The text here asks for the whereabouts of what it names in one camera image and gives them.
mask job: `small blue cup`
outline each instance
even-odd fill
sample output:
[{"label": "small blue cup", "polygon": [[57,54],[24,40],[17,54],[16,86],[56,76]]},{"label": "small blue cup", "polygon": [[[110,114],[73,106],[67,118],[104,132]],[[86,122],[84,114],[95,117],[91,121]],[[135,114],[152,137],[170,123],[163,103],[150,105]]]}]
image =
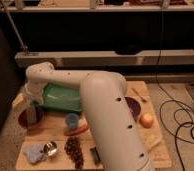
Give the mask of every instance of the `small blue cup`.
[{"label": "small blue cup", "polygon": [[76,113],[68,113],[65,117],[65,123],[70,130],[74,130],[78,127],[79,116]]}]

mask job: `carrot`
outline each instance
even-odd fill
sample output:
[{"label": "carrot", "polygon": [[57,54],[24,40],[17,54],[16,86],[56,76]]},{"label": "carrot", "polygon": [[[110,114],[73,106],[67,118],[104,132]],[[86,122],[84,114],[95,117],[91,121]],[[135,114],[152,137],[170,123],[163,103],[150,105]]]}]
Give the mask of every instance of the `carrot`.
[{"label": "carrot", "polygon": [[85,131],[87,131],[89,129],[88,125],[87,124],[84,124],[80,127],[78,127],[77,129],[73,130],[73,131],[68,131],[68,132],[65,132],[65,136],[74,136],[74,135],[78,135],[78,134],[81,134]]}]

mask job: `food item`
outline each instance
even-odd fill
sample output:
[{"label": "food item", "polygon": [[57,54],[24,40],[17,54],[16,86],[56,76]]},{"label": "food item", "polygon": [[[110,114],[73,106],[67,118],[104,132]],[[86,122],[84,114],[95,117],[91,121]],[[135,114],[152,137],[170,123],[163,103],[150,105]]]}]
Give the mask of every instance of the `food item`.
[{"label": "food item", "polygon": [[151,134],[147,137],[145,140],[145,147],[148,152],[150,152],[154,147],[156,147],[160,142],[162,141],[162,136],[156,136],[154,134]]},{"label": "food item", "polygon": [[78,135],[78,134],[81,134],[81,133],[87,131],[88,129],[89,129],[88,125],[84,124],[75,130],[65,132],[65,136],[75,136],[75,135]]},{"label": "food item", "polygon": [[139,122],[144,128],[151,128],[154,122],[153,115],[149,113],[142,114]]},{"label": "food item", "polygon": [[84,165],[84,158],[79,138],[69,137],[64,148],[66,153],[70,156],[70,159],[75,163],[75,169],[82,169]]}]

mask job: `cable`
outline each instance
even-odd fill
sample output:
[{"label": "cable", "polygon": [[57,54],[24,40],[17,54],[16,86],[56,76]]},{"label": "cable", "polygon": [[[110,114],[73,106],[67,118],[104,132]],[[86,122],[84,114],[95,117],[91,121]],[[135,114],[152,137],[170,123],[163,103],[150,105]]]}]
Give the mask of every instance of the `cable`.
[{"label": "cable", "polygon": [[[166,129],[166,131],[171,134],[172,136],[174,136],[174,142],[175,142],[175,146],[176,146],[176,152],[177,152],[177,155],[179,157],[179,160],[180,160],[180,163],[181,163],[181,166],[182,166],[182,170],[185,171],[185,166],[184,166],[184,163],[183,163],[183,160],[182,160],[182,157],[181,157],[181,154],[180,154],[180,150],[179,150],[179,147],[178,147],[178,143],[177,143],[177,140],[181,140],[183,142],[186,142],[186,143],[189,143],[189,144],[194,144],[194,127],[192,127],[192,125],[194,125],[194,122],[193,122],[193,117],[191,115],[194,114],[194,109],[192,107],[190,107],[189,105],[181,102],[181,101],[178,101],[176,100],[175,98],[173,98],[173,96],[167,92],[163,87],[162,85],[159,83],[159,80],[158,80],[158,69],[159,69],[159,63],[160,63],[160,60],[161,60],[161,54],[162,54],[162,46],[163,46],[163,39],[164,39],[164,11],[163,11],[163,8],[161,7],[161,35],[160,35],[160,51],[159,51],[159,56],[157,58],[157,61],[156,61],[156,69],[155,69],[155,78],[156,78],[156,83],[158,85],[158,87],[171,99],[171,100],[168,100],[168,101],[165,101],[161,104],[160,108],[159,108],[159,116],[160,116],[160,120],[161,120],[161,123],[163,125],[163,127]],[[174,117],[174,120],[175,122],[179,125],[177,127],[177,130],[175,133],[171,132],[168,127],[165,125],[165,122],[162,118],[162,108],[165,106],[165,104],[168,104],[168,103],[171,103],[171,102],[174,102],[175,104],[177,104],[180,108],[175,110],[175,112],[173,113],[173,117]],[[184,123],[180,123],[177,118],[176,118],[176,115],[179,111],[184,111],[188,116],[189,116],[189,119],[190,121],[189,122],[184,122]],[[184,128],[190,128],[190,136],[192,138],[193,141],[189,141],[189,140],[186,140],[186,139],[183,139],[183,138],[180,138],[178,137],[178,134],[179,134],[179,131],[180,129],[184,127]]]}]

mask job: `grapes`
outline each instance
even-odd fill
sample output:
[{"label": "grapes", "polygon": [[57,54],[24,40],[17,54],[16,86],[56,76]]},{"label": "grapes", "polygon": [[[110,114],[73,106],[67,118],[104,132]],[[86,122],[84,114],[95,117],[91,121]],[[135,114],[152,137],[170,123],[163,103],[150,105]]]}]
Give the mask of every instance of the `grapes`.
[{"label": "grapes", "polygon": [[75,163],[75,169],[82,169],[84,158],[78,137],[69,137],[64,147],[70,159]]}]

